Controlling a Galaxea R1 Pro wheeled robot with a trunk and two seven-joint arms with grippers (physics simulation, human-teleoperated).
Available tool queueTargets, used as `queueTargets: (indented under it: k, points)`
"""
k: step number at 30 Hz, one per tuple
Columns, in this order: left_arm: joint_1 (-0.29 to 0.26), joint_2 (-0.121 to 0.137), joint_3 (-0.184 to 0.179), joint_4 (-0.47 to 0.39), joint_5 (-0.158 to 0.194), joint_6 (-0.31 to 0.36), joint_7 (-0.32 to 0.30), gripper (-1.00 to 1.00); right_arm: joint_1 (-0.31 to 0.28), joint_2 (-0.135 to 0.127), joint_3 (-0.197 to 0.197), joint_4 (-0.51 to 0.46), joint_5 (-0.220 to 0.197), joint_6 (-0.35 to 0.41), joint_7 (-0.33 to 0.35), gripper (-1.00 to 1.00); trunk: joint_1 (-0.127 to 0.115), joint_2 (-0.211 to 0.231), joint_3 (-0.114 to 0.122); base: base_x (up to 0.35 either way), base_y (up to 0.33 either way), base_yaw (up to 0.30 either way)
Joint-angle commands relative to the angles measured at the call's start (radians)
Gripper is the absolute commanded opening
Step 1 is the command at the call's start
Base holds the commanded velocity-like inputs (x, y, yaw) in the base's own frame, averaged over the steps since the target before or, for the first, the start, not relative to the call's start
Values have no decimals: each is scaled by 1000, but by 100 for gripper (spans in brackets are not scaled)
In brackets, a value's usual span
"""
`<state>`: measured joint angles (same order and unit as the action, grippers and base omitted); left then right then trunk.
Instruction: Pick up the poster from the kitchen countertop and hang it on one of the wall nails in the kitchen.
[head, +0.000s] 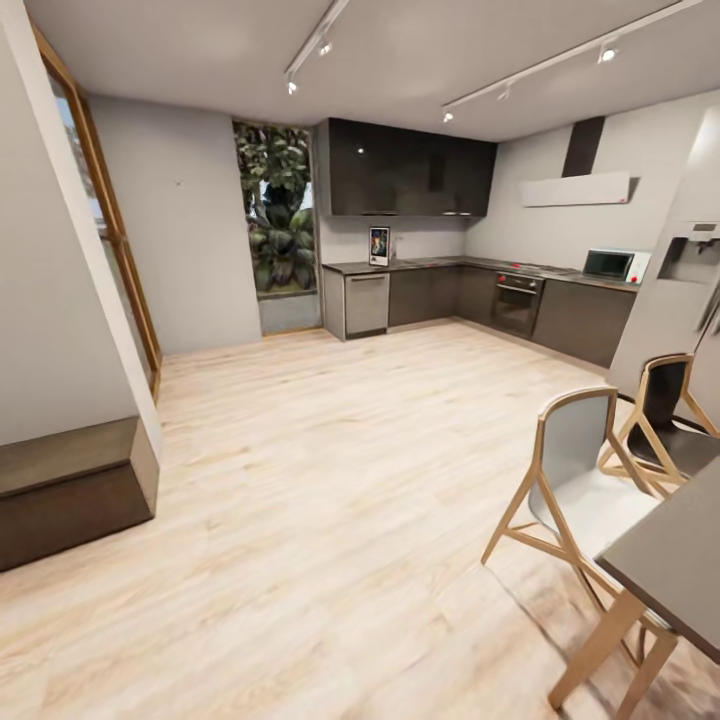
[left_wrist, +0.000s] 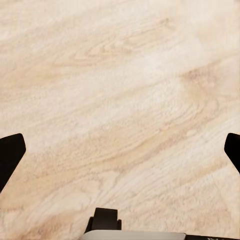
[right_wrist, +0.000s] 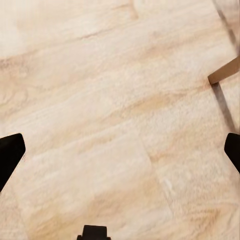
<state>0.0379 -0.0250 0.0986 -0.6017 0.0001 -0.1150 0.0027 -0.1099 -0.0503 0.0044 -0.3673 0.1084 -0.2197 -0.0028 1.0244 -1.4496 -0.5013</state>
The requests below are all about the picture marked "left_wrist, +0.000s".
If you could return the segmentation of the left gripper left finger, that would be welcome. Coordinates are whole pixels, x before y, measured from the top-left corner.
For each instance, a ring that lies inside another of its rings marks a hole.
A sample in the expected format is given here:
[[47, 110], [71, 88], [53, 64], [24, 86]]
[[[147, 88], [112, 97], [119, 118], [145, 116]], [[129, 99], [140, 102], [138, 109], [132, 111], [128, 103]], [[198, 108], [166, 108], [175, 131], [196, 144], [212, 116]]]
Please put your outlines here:
[[26, 152], [21, 133], [0, 138], [0, 193]]

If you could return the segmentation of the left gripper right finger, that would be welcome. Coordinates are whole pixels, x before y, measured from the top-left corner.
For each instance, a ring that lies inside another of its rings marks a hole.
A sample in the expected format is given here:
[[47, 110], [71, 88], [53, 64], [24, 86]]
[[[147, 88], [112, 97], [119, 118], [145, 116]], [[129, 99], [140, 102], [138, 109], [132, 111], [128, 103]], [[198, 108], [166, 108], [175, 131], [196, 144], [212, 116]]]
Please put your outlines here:
[[224, 151], [240, 173], [240, 135], [228, 133]]

